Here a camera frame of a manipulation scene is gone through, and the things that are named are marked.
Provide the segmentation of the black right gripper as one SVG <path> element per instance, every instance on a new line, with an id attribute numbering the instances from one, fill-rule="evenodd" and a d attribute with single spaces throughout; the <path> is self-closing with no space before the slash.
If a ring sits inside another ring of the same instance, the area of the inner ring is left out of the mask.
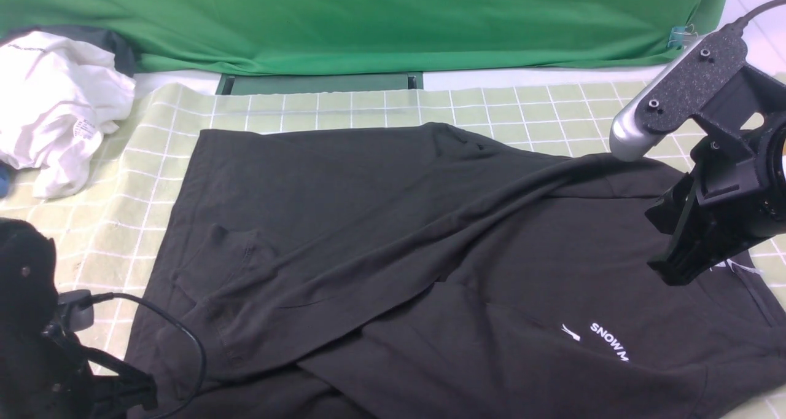
<path id="1" fill-rule="evenodd" d="M 669 286 L 685 286 L 752 246 L 784 233 L 784 84 L 744 66 L 727 88 L 753 111 L 738 131 L 711 125 L 691 150 L 689 189 L 669 189 L 645 215 L 665 250 L 648 267 Z"/>

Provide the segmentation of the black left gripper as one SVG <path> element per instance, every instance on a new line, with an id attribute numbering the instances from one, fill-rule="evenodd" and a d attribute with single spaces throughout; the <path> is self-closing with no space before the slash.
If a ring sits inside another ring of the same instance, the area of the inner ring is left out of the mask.
<path id="1" fill-rule="evenodd" d="M 56 246 L 28 221 L 2 220 L 2 417 L 126 418 L 157 408 L 146 372 L 75 346 L 76 363 L 45 337 L 57 313 Z"/>

